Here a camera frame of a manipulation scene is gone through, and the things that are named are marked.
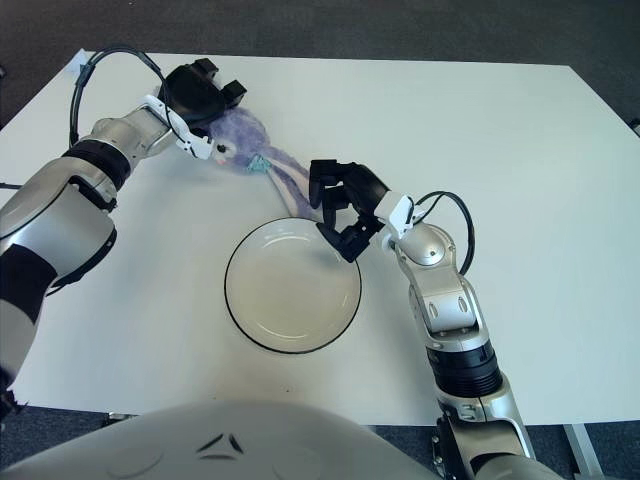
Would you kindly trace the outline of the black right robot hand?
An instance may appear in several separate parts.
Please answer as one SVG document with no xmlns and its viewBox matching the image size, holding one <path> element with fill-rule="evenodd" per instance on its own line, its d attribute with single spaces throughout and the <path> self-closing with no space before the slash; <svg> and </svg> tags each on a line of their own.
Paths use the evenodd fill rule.
<svg viewBox="0 0 640 480">
<path fill-rule="evenodd" d="M 309 202 L 322 207 L 322 221 L 316 224 L 324 239 L 349 263 L 369 246 L 383 228 L 374 215 L 389 188 L 366 166 L 338 163 L 333 159 L 312 160 L 309 170 Z M 355 224 L 337 231 L 336 212 L 352 206 Z"/>
</svg>

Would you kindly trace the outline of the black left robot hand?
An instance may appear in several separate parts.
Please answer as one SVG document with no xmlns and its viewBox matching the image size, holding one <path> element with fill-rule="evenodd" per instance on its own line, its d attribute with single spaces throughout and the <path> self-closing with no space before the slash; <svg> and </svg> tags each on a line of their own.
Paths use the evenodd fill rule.
<svg viewBox="0 0 640 480">
<path fill-rule="evenodd" d="M 198 137 L 209 135 L 210 124 L 237 107 L 246 88 L 237 80 L 218 87 L 218 67 L 208 58 L 176 67 L 160 87 L 158 98 L 179 115 Z"/>
</svg>

